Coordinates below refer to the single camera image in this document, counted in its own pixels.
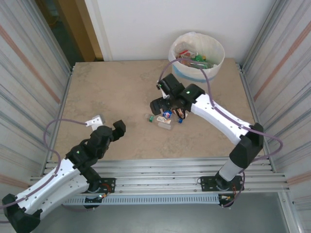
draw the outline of corrugated metal panel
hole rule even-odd
[[[70,67],[32,0],[1,1],[0,47],[0,175],[21,187],[45,163],[43,131],[59,113]]]
[[[280,137],[273,157],[284,172],[306,231],[311,231],[311,1],[287,1],[244,72],[260,123]],[[270,150],[278,143],[268,140]]]

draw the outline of small bottle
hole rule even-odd
[[[157,124],[158,127],[171,130],[172,129],[172,120],[171,119],[166,119],[163,116],[155,116],[151,114],[146,114],[145,118],[147,121],[152,122],[154,124]]]
[[[183,119],[182,118],[179,118],[176,120],[176,122],[178,122],[179,124],[183,123]]]

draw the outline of beige tabletop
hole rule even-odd
[[[167,63],[77,63],[63,118],[84,122],[102,114],[109,127],[122,119],[125,136],[110,144],[103,158],[107,160],[228,156],[234,145],[199,116],[190,113],[170,131],[144,118],[151,113],[150,102],[161,97],[156,82]],[[211,87],[218,104],[238,118],[254,122],[234,59],[225,59]],[[64,157],[90,133],[91,128],[62,122],[55,148]]]

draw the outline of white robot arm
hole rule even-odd
[[[3,205],[22,199],[4,208],[5,216],[17,233],[30,233],[39,225],[41,219],[76,194],[86,191],[94,192],[99,189],[108,192],[114,189],[114,187],[110,187],[110,190],[107,187],[101,187],[102,179],[91,166],[104,156],[110,142],[124,135],[125,125],[119,120],[113,124],[115,130],[112,130],[103,125],[100,116],[96,116],[87,121],[86,126],[91,126],[93,130],[90,139],[83,140],[73,147],[61,161],[58,171],[54,168],[25,191],[16,196],[8,194],[2,199]],[[46,186],[29,196],[52,176],[54,176],[53,179]]]
[[[209,95],[203,89],[195,84],[190,84],[185,88],[172,74],[160,80],[157,88],[161,90],[162,97],[150,103],[153,114],[158,115],[163,111],[175,108],[193,112],[214,125],[236,146],[230,153],[228,161],[215,176],[217,188],[223,191],[228,190],[232,186],[231,181],[249,166],[263,148],[263,136],[249,132],[242,126],[260,132],[263,132],[263,127],[258,123],[252,126],[214,103],[214,106],[227,117],[241,124],[241,127],[237,126],[215,110]]]

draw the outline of white trash bin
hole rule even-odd
[[[178,55],[174,49],[176,45],[186,42],[196,48],[199,55],[205,56],[207,60],[217,66],[210,69],[203,69],[207,74],[210,83],[215,79],[225,58],[225,50],[223,46],[214,38],[200,33],[186,33],[178,37],[172,44],[169,51],[169,61],[176,59]],[[172,74],[185,86],[194,83],[207,92],[207,83],[201,70],[185,66],[180,62],[174,62],[172,66]]]

